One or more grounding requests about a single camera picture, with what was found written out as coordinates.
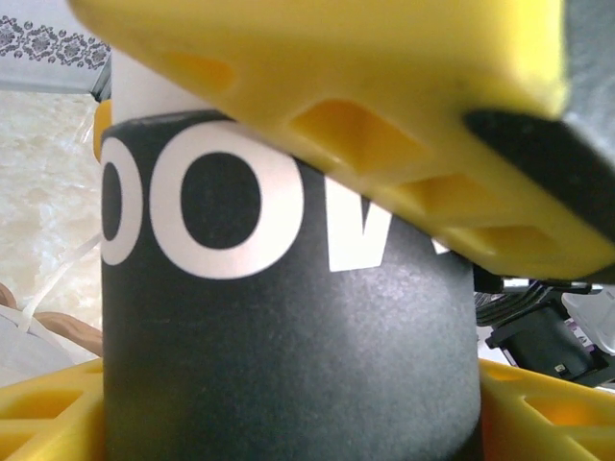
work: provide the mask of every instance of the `white cable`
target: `white cable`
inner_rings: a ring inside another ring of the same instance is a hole
[[[35,315],[37,307],[45,296],[56,286],[58,280],[62,278],[65,272],[70,269],[77,261],[87,255],[91,250],[100,243],[101,234],[97,233],[90,238],[86,243],[81,245],[75,251],[68,255],[68,257],[61,263],[60,267],[56,269],[56,272],[47,280],[44,286],[35,294],[28,305],[21,311],[21,320],[19,321],[18,328],[20,331],[28,331],[32,318]]]

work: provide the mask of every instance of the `black cylindrical container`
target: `black cylindrical container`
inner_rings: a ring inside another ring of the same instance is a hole
[[[470,264],[246,133],[106,132],[107,459],[476,459]]]

